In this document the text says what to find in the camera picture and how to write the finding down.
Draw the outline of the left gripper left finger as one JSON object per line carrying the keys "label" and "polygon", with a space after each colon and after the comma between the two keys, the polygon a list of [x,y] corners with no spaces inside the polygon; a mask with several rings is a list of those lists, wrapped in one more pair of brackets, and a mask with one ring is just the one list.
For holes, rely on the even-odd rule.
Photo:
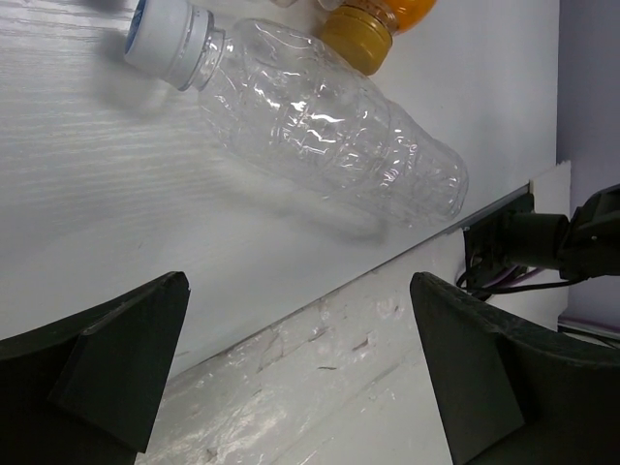
{"label": "left gripper left finger", "polygon": [[170,272],[1,342],[4,464],[133,464],[147,449],[189,303]]}

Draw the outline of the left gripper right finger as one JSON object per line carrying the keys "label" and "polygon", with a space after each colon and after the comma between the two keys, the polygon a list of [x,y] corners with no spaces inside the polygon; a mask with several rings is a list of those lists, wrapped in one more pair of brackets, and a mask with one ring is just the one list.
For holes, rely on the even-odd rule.
{"label": "left gripper right finger", "polygon": [[531,323],[428,272],[410,293],[455,464],[616,464],[619,352]]}

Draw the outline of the clear bottle white cap front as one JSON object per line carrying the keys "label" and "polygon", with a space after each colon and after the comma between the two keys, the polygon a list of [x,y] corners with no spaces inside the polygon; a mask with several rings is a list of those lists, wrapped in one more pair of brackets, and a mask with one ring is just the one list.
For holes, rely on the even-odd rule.
{"label": "clear bottle white cap front", "polygon": [[406,226],[455,218],[458,154],[319,39],[267,19],[231,28],[187,1],[141,1],[125,60],[196,89],[208,136],[253,168]]}

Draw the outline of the orange juice bottle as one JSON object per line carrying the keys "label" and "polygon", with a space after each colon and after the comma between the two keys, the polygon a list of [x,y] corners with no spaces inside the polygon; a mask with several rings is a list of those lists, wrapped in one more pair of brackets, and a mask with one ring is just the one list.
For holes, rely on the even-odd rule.
{"label": "orange juice bottle", "polygon": [[353,68],[374,75],[395,36],[418,25],[436,0],[323,1],[328,11],[319,38]]}

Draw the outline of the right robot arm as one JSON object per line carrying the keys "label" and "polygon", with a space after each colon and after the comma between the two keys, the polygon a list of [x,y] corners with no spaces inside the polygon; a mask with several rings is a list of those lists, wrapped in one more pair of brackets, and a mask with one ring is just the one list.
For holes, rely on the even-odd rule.
{"label": "right robot arm", "polygon": [[465,271],[456,286],[470,294],[557,289],[619,274],[619,187],[603,189],[569,218],[537,213],[524,194],[464,232]]}

